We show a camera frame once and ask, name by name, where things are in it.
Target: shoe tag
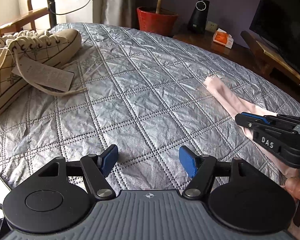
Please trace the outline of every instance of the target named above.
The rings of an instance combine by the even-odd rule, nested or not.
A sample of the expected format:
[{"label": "shoe tag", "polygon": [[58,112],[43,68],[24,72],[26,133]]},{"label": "shoe tag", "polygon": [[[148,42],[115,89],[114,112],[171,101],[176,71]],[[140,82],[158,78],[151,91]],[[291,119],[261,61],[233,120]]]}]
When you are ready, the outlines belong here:
[{"label": "shoe tag", "polygon": [[[47,66],[28,57],[22,57],[19,60],[19,66],[26,79],[63,92],[69,91],[74,77],[74,73],[72,72]],[[20,76],[20,72],[16,66],[13,68],[12,73]]]}]

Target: cream sneaker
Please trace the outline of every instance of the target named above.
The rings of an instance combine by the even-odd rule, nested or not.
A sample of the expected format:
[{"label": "cream sneaker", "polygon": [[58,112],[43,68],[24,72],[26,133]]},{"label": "cream sneaker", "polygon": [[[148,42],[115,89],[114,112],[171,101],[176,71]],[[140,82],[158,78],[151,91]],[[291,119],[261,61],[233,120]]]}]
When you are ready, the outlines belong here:
[{"label": "cream sneaker", "polygon": [[20,37],[20,36],[28,36],[28,37],[33,37],[33,36],[38,36],[39,34],[36,33],[35,31],[21,31],[21,32],[18,32],[18,33],[15,33],[13,35],[4,35],[2,37],[0,37],[0,48],[4,48],[6,46],[6,41],[7,39],[16,39],[17,37]]},{"label": "cream sneaker", "polygon": [[[66,93],[47,90],[22,78],[24,76],[18,66],[22,57],[28,57],[45,65],[63,69],[80,46],[80,33],[74,29],[66,29],[54,34],[45,31],[41,36],[35,32],[28,32],[23,35],[15,34],[0,38],[0,114],[30,85],[54,96],[64,96],[85,90],[83,88]],[[22,77],[11,72],[15,66]]]}]

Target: tissue box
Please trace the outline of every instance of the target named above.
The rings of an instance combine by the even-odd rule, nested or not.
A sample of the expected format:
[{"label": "tissue box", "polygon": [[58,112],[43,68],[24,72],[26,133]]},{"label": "tissue box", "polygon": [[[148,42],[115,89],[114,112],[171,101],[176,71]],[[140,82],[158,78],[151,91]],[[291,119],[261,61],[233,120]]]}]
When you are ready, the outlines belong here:
[{"label": "tissue box", "polygon": [[227,48],[231,49],[233,45],[233,38],[231,35],[226,33],[225,31],[218,29],[213,35],[213,41],[226,46]]}]

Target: bed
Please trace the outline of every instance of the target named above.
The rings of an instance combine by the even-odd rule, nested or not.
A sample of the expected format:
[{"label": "bed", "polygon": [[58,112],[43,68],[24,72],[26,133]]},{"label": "bed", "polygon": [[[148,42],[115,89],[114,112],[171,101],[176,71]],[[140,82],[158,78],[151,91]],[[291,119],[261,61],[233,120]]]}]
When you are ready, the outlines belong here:
[{"label": "bed", "polygon": [[[119,160],[107,180],[120,189],[184,189],[178,160],[186,145],[218,160],[242,157],[277,183],[284,178],[205,89],[217,75],[237,96],[279,114],[300,116],[300,104],[248,69],[196,46],[160,35],[100,24],[74,28],[82,48],[65,69],[72,89],[57,98],[31,88],[0,116],[0,173],[17,186],[57,156],[67,161],[101,154],[111,144]],[[83,187],[80,177],[70,182]],[[226,182],[217,178],[215,186]]]}]

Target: pink cloth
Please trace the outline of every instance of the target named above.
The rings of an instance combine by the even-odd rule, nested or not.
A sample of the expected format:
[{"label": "pink cloth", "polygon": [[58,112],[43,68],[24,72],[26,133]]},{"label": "pink cloth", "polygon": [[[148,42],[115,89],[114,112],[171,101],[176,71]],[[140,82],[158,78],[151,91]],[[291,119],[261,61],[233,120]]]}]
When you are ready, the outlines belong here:
[{"label": "pink cloth", "polygon": [[[207,77],[204,81],[207,86],[207,90],[219,101],[219,103],[224,107],[224,109],[230,114],[234,119],[237,114],[242,112],[257,114],[257,115],[277,115],[277,113],[270,112],[256,106],[242,98],[237,97],[217,76]],[[253,133],[250,129],[241,127],[244,135],[248,137],[251,141],[253,139]],[[299,176],[300,170],[291,168],[281,162],[279,159],[274,157],[266,149],[253,142],[281,171],[281,173],[287,178]]]}]

